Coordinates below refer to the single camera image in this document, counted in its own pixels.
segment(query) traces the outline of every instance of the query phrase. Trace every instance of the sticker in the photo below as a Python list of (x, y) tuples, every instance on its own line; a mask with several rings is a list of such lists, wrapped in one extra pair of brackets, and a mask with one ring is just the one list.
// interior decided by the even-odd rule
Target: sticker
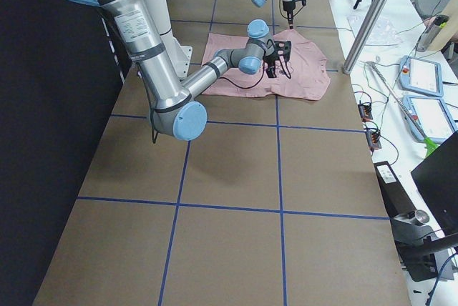
[(122, 38), (126, 43), (145, 38), (150, 35), (150, 28), (142, 11), (135, 9), (126, 14), (114, 18), (120, 29)]
[(377, 169), (381, 175), (381, 178), (384, 179), (385, 183), (388, 184), (396, 182), (396, 177), (394, 177), (393, 173), (387, 165), (379, 165)]

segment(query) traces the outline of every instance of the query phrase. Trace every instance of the table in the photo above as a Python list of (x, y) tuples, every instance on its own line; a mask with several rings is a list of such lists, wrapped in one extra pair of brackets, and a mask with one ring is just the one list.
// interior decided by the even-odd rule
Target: table
[[(357, 10), (353, 10), (355, 0), (330, 0), (331, 9), (333, 12), (334, 20), (336, 21), (336, 26), (342, 29), (339, 29), (339, 39), (341, 42), (341, 47), (343, 49), (343, 54), (346, 56), (351, 48), (351, 45), (354, 41), (354, 35), (352, 32), (345, 29), (349, 29), (349, 23), (347, 21), (347, 16), (349, 15), (359, 15), (364, 16), (370, 7), (370, 0), (363, 0)], [(381, 16), (384, 16), (392, 22), (396, 27), (397, 31), (403, 31), (405, 29), (410, 29), (414, 25), (420, 24), (422, 20), (419, 15), (415, 12), (414, 7), (412, 6), (410, 0), (388, 0), (384, 10), (381, 13)], [(353, 84), (360, 84), (365, 92), (368, 92), (374, 99), (374, 101), (384, 101), (384, 97), (380, 94), (377, 94), (368, 87), (366, 78), (364, 76), (364, 67), (363, 61), (375, 61), (376, 56), (379, 56), (381, 64), (390, 65), (393, 63), (399, 63), (401, 57), (408, 55), (414, 48), (419, 35), (423, 32), (424, 25), (419, 25), (418, 27), (412, 29), (411, 31), (406, 31), (399, 36), (402, 38), (403, 42), (397, 46), (365, 46), (361, 56), (359, 57), (359, 62), (351, 72), (351, 81)], [(443, 55), (434, 52), (424, 52), (418, 53), (418, 57), (427, 56), (428, 60), (439, 62), (442, 66), (442, 74), (444, 81), (457, 83), (457, 78), (455, 77), (453, 71), (450, 69), (447, 61)], [(378, 66), (381, 73), (385, 78), (391, 83), (394, 83), (395, 78), (398, 74), (398, 67), (383, 67)], [(375, 78), (369, 73), (369, 68), (367, 69), (369, 74), (369, 81), (371, 85), (378, 90), (382, 90), (385, 94), (388, 91), (383, 87), (381, 82), (377, 82)], [(357, 86), (354, 86), (354, 90), (361, 90)], [(394, 88), (395, 92), (402, 96), (404, 94), (414, 94), (407, 93), (403, 90), (400, 90), (399, 85), (396, 85)], [(450, 104), (458, 105), (458, 89), (456, 87), (451, 87), (444, 85), (444, 99)], [(374, 121), (380, 123), (381, 113), (383, 110), (383, 105), (379, 104), (374, 105)], [(449, 107), (450, 112), (454, 119), (458, 119), (458, 109)], [(410, 196), (412, 202), (415, 204), (417, 209), (424, 209), (429, 214), (428, 207), (424, 203), (421, 195), (416, 189), (415, 183), (413, 182), (410, 171), (413, 170), (424, 158), (426, 150), (424, 144), (415, 142), (410, 131), (406, 126), (406, 122), (403, 119), (399, 106), (391, 98), (388, 107), (386, 108), (384, 115), (384, 125), (382, 128), (382, 134), (390, 139), (399, 149), (399, 160), (393, 166), (396, 175), (401, 181), (404, 189), (407, 194)], [(384, 147), (382, 150), (376, 151), (373, 155), (374, 162), (380, 162), (387, 160), (392, 162), (395, 158), (394, 149), (390, 147), (388, 143), (383, 143)], [(435, 219), (431, 220), (430, 225), (433, 227), (433, 230), (439, 229), (439, 225), (436, 223)], [(406, 274), (406, 281), (409, 286), (409, 295), (413, 306), (424, 305), (427, 299), (427, 293), (431, 290), (434, 281), (428, 280), (424, 282), (413, 282), (408, 274)], [(458, 281), (453, 282), (440, 282), (442, 285), (438, 287), (436, 295), (434, 296), (433, 305), (441, 306), (452, 306), (457, 303), (458, 300)], [(421, 294), (414, 294), (413, 290), (422, 291)]]
[[(288, 28), (278, 0), (167, 1), (191, 72), (209, 31)], [(203, 96), (200, 138), (152, 145), (127, 78), (36, 306), (409, 304), (331, 8), (307, 9), (297, 30), (329, 58), (319, 102)]]

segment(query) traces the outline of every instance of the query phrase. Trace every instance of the pink cloth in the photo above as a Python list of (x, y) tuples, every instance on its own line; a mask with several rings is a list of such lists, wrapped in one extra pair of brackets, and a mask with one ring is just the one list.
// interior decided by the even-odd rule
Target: pink cloth
[[(324, 54), (312, 41), (305, 39), (294, 29), (282, 31), (273, 38), (281, 41), (290, 40), (292, 43), (291, 59), (288, 62), (291, 79), (283, 74), (280, 64), (277, 63), (276, 79), (269, 79), (265, 73), (263, 80), (251, 89), (240, 89), (224, 79), (219, 79), (203, 94), (230, 97), (264, 97), (269, 94), (277, 94), (307, 100), (321, 99), (331, 81), (326, 73), (327, 59)], [(248, 37), (244, 36), (210, 33), (203, 55), (203, 63), (210, 61), (215, 52), (220, 49), (244, 48), (247, 40)], [(239, 69), (229, 69), (223, 76), (239, 86), (249, 87), (260, 79), (261, 74), (262, 67), (254, 75), (244, 74)]]

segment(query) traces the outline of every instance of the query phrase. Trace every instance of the vertical pole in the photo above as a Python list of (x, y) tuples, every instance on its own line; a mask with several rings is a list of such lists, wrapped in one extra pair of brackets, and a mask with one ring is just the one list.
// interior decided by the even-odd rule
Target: vertical pole
[(351, 70), (356, 64), (356, 61), (359, 57), (361, 51), (363, 51), (364, 45), (371, 34), (373, 27), (375, 26), (377, 19), (380, 16), (380, 13), (386, 3), (386, 0), (373, 0), (372, 5), (369, 8), (366, 17), (363, 20), (361, 29), (358, 32), (358, 35), (355, 38), (355, 42), (350, 49), (349, 55), (346, 58), (345, 63), (343, 64), (344, 74), (350, 74)]

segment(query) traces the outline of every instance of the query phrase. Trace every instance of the black curtain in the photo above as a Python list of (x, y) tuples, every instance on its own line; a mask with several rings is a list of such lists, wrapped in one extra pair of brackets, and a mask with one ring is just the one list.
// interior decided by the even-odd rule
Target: black curtain
[(122, 83), (93, 8), (1, 8), (0, 305), (22, 306), (42, 283)]

